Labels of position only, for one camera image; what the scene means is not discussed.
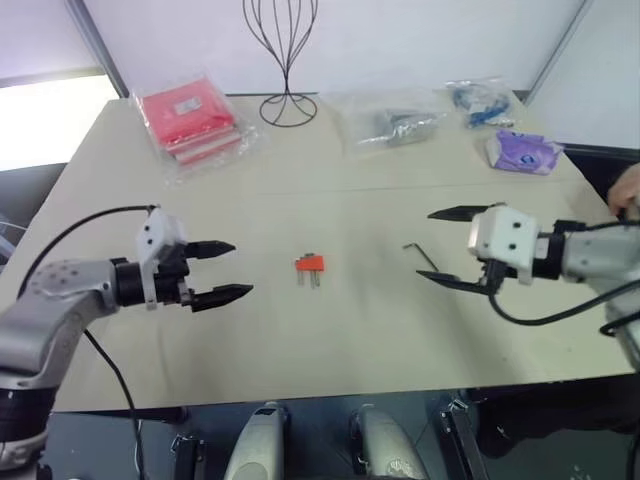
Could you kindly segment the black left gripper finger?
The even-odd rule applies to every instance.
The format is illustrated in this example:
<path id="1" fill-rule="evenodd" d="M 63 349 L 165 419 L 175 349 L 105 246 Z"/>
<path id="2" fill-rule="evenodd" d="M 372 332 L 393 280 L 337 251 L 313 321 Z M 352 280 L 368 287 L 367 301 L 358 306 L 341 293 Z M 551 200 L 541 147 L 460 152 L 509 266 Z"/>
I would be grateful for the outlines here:
<path id="1" fill-rule="evenodd" d="M 234 245 L 219 240 L 190 242 L 186 246 L 186 258 L 198 260 L 216 258 L 235 249 Z"/>
<path id="2" fill-rule="evenodd" d="M 191 296 L 190 308 L 192 312 L 201 312 L 223 307 L 247 295 L 253 290 L 253 285 L 227 284 L 214 287 L 208 292 Z"/>

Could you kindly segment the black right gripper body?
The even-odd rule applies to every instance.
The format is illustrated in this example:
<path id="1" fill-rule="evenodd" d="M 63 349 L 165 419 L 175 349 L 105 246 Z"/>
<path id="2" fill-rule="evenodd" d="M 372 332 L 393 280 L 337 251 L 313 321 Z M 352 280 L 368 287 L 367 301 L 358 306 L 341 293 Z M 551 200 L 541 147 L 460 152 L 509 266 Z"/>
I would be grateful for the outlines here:
<path id="1" fill-rule="evenodd" d="M 516 269 L 494 259 L 482 260 L 482 276 L 479 279 L 480 293 L 496 295 L 505 279 L 516 278 Z"/>

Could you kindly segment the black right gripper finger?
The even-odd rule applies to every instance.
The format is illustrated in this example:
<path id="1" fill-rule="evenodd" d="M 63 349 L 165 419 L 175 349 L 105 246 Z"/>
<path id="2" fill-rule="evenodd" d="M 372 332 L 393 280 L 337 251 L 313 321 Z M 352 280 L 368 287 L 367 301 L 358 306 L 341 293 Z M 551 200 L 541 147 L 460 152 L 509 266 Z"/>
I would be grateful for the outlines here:
<path id="1" fill-rule="evenodd" d="M 458 205 L 430 213 L 427 218 L 452 222 L 471 222 L 476 215 L 501 205 L 503 205 L 503 202 L 491 205 Z"/>
<path id="2" fill-rule="evenodd" d="M 453 290 L 475 294 L 494 294 L 496 292 L 495 284 L 486 279 L 472 283 L 462 281 L 457 276 L 447 273 L 426 270 L 417 270 L 416 273 L 440 286 Z"/>

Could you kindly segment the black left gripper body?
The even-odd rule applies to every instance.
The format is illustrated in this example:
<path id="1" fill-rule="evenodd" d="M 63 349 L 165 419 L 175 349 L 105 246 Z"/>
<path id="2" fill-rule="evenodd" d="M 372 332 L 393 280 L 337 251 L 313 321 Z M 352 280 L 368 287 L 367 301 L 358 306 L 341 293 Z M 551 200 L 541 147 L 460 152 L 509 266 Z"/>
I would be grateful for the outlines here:
<path id="1" fill-rule="evenodd" d="M 154 274 L 156 299 L 164 305 L 179 304 L 190 307 L 194 291 L 186 284 L 190 275 L 187 260 L 195 252 L 195 243 L 177 243 L 164 246 L 159 253 L 157 272 Z"/>

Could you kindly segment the person's bare hand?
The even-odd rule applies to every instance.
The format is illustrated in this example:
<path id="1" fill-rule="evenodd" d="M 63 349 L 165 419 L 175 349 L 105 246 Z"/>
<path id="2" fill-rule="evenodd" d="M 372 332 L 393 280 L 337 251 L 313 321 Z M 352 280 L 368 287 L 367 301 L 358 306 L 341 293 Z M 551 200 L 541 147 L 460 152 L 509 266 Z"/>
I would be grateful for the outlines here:
<path id="1" fill-rule="evenodd" d="M 635 204 L 640 190 L 640 165 L 627 168 L 607 193 L 607 205 L 612 215 L 617 216 Z"/>

